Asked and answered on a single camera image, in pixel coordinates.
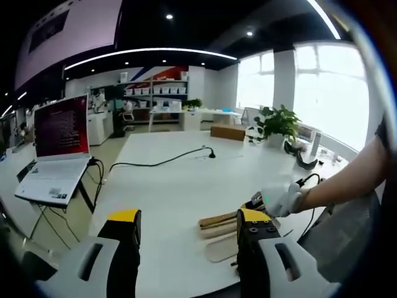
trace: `office chair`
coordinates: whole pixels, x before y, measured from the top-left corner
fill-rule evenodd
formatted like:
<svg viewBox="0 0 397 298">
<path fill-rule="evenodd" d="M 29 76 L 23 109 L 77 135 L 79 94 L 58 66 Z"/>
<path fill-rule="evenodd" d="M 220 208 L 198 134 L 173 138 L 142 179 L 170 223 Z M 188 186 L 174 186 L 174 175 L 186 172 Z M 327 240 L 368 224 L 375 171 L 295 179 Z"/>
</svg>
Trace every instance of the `office chair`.
<svg viewBox="0 0 397 298">
<path fill-rule="evenodd" d="M 132 123 L 135 119 L 134 115 L 133 115 L 133 110 L 131 110 L 131 112 L 123 112 L 122 117 L 123 117 L 123 121 L 125 123 L 123 130 L 126 131 L 127 128 L 134 130 L 135 126 L 132 125 Z"/>
<path fill-rule="evenodd" d="M 255 117 L 259 117 L 259 109 L 246 107 L 244 109 L 243 115 L 241 116 L 241 124 L 246 127 L 256 125 L 254 120 Z"/>
</svg>

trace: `hand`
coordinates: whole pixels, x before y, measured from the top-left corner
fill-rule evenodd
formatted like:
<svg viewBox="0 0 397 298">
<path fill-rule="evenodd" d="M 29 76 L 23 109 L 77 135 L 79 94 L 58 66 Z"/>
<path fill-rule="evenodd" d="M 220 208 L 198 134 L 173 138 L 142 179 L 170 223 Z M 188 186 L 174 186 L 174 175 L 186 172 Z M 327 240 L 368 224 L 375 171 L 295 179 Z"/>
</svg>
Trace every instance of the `hand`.
<svg viewBox="0 0 397 298">
<path fill-rule="evenodd" d="M 265 197 L 265 189 L 262 190 L 262 196 Z M 288 191 L 282 194 L 278 199 L 264 201 L 266 211 L 273 217 L 286 217 L 298 210 L 302 203 L 302 192 L 297 183 L 292 183 Z"/>
</svg>

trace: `laptop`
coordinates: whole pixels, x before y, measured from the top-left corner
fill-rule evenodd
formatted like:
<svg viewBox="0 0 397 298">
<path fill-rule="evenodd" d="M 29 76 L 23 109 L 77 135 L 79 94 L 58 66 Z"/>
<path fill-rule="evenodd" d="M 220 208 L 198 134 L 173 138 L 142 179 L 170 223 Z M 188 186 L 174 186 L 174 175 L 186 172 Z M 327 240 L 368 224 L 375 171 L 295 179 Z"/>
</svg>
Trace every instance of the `laptop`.
<svg viewBox="0 0 397 298">
<path fill-rule="evenodd" d="M 15 196 L 42 205 L 67 207 L 91 159 L 87 136 L 87 95 L 35 111 L 37 162 Z"/>
</svg>

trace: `monitor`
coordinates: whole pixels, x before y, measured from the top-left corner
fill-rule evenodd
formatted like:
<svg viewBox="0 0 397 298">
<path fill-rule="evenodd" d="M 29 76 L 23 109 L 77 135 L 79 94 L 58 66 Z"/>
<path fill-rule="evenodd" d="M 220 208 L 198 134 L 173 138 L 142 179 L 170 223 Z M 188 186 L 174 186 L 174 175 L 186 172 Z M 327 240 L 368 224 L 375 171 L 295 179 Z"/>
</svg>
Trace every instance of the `monitor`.
<svg viewBox="0 0 397 298">
<path fill-rule="evenodd" d="M 87 95 L 42 107 L 34 121 L 37 158 L 89 153 Z"/>
</svg>

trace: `window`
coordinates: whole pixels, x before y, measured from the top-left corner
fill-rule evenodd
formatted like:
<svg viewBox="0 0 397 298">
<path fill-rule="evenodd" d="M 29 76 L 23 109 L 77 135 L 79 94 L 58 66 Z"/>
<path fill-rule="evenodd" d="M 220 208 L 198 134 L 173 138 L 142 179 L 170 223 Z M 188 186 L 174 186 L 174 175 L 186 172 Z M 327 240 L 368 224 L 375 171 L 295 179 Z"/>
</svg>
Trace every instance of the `window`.
<svg viewBox="0 0 397 298">
<path fill-rule="evenodd" d="M 359 51 L 341 43 L 295 48 L 294 112 L 304 124 L 360 151 L 367 137 L 369 95 Z"/>
<path fill-rule="evenodd" d="M 274 54 L 266 52 L 244 59 L 238 68 L 236 107 L 273 106 Z"/>
</svg>

